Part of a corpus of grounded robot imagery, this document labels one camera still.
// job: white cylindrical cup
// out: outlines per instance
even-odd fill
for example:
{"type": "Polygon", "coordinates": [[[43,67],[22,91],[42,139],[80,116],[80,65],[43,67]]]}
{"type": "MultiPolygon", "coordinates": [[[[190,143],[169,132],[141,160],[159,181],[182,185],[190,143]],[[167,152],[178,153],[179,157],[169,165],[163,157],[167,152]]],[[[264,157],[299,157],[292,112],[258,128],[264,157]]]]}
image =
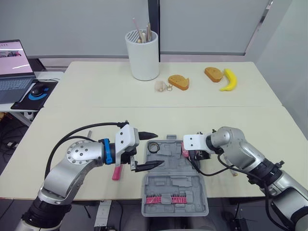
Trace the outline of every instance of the white cylindrical cup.
{"type": "Polygon", "coordinates": [[[151,41],[146,43],[138,43],[138,39],[137,30],[125,35],[131,73],[138,80],[154,79],[159,75],[158,35],[151,31],[151,41]]]}

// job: toast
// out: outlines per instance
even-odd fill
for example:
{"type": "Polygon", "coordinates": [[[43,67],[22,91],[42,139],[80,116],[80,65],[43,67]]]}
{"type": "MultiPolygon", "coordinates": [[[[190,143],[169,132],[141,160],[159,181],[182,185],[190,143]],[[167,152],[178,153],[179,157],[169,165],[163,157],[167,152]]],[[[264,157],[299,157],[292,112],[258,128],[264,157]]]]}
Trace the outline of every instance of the toast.
{"type": "Polygon", "coordinates": [[[215,83],[219,82],[223,77],[223,73],[215,67],[207,67],[204,73],[215,83]]]}
{"type": "Polygon", "coordinates": [[[187,90],[189,85],[189,78],[184,78],[180,75],[172,75],[168,78],[168,82],[181,90],[187,90]]]}

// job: laptop screen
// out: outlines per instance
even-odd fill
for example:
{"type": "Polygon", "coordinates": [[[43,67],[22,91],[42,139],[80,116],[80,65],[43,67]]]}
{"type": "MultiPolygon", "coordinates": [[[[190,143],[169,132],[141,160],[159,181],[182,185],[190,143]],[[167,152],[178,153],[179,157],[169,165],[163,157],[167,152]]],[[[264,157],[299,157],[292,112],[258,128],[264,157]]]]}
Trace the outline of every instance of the laptop screen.
{"type": "Polygon", "coordinates": [[[32,68],[18,40],[0,41],[0,77],[33,75],[32,68]]]}

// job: blue mouse pad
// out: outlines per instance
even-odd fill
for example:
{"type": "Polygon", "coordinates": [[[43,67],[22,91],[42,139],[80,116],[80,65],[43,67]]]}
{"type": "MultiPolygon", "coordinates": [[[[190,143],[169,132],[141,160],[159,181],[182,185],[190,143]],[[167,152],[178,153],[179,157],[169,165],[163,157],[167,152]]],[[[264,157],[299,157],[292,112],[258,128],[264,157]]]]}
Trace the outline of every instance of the blue mouse pad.
{"type": "Polygon", "coordinates": [[[39,110],[43,107],[45,101],[51,94],[52,90],[55,88],[57,83],[55,82],[38,82],[36,83],[33,88],[36,85],[42,85],[46,86],[43,89],[43,93],[37,96],[33,96],[31,92],[29,91],[24,99],[21,102],[15,102],[11,109],[22,109],[22,110],[39,110]]]}

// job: banana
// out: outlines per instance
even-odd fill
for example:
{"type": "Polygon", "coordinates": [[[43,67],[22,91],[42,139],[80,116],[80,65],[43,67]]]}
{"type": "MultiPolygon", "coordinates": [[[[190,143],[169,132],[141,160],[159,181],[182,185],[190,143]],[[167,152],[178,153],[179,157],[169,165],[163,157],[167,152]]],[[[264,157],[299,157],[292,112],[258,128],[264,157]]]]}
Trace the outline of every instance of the banana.
{"type": "Polygon", "coordinates": [[[227,77],[229,84],[219,90],[220,91],[233,90],[236,87],[237,83],[235,74],[230,69],[224,69],[224,75],[227,77]]]}

